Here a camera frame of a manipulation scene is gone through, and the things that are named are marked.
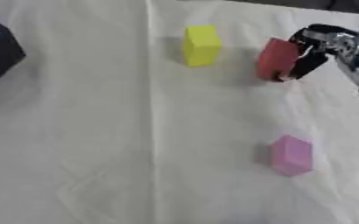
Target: table surface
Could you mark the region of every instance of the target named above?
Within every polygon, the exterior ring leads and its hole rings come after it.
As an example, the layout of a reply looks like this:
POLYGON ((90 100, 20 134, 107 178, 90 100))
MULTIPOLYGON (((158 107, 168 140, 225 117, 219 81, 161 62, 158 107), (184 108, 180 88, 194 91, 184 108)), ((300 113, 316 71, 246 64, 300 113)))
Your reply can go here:
POLYGON ((359 94, 334 62, 254 76, 270 37, 359 15, 230 2, 0 0, 28 58, 0 80, 0 223, 359 223, 359 94), (183 66, 186 25, 222 53, 183 66), (266 145, 314 146, 277 175, 266 145))

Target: yellow cube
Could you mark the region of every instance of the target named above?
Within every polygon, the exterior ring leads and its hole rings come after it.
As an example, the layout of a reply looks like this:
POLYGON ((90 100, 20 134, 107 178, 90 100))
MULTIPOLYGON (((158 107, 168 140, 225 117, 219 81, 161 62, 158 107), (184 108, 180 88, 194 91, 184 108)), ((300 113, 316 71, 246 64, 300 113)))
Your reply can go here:
POLYGON ((214 63, 220 47, 221 41, 213 25, 191 25, 186 28, 182 49, 188 66, 214 63))

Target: pink cube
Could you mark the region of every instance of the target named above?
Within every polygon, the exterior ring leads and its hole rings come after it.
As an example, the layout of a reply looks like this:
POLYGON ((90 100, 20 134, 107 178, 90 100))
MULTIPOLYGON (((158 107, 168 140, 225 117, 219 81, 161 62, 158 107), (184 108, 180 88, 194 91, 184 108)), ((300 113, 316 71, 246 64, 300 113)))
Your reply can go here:
POLYGON ((271 168, 287 176, 311 171, 312 144, 294 136, 282 136, 271 145, 271 168))
POLYGON ((279 38, 271 38, 260 53, 257 62, 257 75, 273 80, 277 74, 287 74, 299 57, 298 47, 279 38))

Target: cube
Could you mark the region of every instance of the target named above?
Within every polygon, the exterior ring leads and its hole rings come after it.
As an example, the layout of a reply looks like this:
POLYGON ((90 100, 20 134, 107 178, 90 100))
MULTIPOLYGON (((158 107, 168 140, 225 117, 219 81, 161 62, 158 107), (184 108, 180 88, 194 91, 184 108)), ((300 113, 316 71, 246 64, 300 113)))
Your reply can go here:
POLYGON ((257 62, 257 76, 276 80, 280 74, 287 74, 299 57, 298 47, 279 38, 271 38, 260 53, 257 62))
POLYGON ((206 66, 214 63, 220 47, 221 41, 213 25, 191 25, 186 28, 182 49, 188 66, 206 66))
POLYGON ((282 136, 271 145, 271 168, 286 176, 311 171, 312 145, 294 136, 282 136))

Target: white cloth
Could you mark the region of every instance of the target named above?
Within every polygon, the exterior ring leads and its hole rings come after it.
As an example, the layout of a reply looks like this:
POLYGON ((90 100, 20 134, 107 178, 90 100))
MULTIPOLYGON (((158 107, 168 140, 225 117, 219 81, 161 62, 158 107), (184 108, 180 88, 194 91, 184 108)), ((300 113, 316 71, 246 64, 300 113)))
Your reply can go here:
POLYGON ((333 62, 300 81, 254 77, 269 37, 312 23, 359 29, 359 15, 0 0, 0 22, 28 54, 0 80, 1 224, 359 223, 355 86, 333 62), (205 23, 222 54, 185 67, 183 29, 205 23), (263 164, 284 134, 313 142, 315 171, 286 178, 263 164))

